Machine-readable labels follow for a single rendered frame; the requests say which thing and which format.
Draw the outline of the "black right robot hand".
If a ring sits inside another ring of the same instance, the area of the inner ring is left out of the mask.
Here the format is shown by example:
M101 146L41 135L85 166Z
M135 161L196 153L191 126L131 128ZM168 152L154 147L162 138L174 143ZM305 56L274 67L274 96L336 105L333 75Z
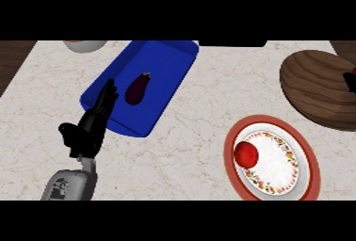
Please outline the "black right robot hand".
M349 91L356 94L356 67L354 68L352 72L346 72L343 74L343 77L345 77Z

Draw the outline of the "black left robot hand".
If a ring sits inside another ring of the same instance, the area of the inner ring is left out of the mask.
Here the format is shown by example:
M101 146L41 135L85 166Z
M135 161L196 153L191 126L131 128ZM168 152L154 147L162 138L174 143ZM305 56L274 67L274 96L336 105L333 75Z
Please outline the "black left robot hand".
M114 80L109 79L97 103L83 114L79 124L63 123L60 132L64 145L70 148L70 157L95 158L103 148L107 133L107 122L119 98Z

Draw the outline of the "red-rimmed patterned plate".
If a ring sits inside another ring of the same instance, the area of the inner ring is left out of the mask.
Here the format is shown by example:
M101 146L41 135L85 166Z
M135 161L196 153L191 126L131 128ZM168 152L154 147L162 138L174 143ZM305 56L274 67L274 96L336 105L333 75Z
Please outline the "red-rimmed patterned plate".
M253 168L236 161L242 141L259 151ZM321 169L312 147L298 129L281 119L252 115L234 124L225 143L227 176L243 200L314 201L321 193Z

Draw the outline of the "red bell pepper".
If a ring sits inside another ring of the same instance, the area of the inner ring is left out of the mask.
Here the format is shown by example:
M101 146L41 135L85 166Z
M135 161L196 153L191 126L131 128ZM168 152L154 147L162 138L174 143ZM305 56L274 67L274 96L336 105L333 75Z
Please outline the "red bell pepper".
M236 147L236 161L237 164L250 169L256 166L259 161L259 151L252 143L242 141Z

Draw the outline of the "purple eggplant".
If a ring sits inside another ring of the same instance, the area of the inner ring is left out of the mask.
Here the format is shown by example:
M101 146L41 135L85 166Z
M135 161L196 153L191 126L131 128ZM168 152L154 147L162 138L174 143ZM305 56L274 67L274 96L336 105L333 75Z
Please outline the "purple eggplant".
M143 102L150 81L151 74L144 72L131 83L126 91L126 102L131 105L138 105Z

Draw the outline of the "blue cutting board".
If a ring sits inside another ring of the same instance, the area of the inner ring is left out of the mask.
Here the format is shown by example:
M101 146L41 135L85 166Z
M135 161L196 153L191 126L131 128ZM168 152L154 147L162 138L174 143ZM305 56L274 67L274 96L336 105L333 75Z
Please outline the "blue cutting board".
M109 119L107 128L129 137L147 137L179 89L200 52L191 40L134 40L113 60L103 74L82 95L82 106L88 110L97 102L109 79L120 97ZM144 99L131 105L126 92L143 73L151 74Z

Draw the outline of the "white cup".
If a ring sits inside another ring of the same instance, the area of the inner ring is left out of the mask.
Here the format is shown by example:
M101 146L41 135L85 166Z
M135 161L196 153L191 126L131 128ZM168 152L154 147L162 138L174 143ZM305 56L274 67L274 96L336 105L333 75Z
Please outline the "white cup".
M69 49L80 54L98 51L107 44L106 40L67 40L64 42Z

